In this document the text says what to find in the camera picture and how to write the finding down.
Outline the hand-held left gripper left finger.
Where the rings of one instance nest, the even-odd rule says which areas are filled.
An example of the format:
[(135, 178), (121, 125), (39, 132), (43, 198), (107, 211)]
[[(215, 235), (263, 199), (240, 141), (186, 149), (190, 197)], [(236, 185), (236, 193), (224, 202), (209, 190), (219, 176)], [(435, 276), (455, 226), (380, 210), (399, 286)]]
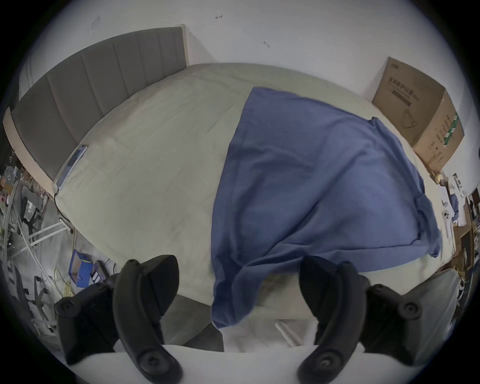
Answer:
[(121, 341), (137, 370), (151, 383), (178, 384), (183, 369), (165, 350), (161, 319), (177, 295), (174, 255), (127, 261), (104, 282), (55, 304), (57, 331), (68, 366), (113, 353)]

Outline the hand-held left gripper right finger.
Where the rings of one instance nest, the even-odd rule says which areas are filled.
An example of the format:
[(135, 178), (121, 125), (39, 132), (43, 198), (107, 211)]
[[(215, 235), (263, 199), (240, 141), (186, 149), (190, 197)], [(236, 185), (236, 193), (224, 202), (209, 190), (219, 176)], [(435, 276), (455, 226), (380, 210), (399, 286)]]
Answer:
[(316, 349), (297, 369), (302, 384), (328, 384), (344, 370), (358, 344), (366, 353), (414, 366), (421, 336), (420, 302), (386, 285), (371, 285), (355, 266), (305, 256), (299, 288), (318, 321)]

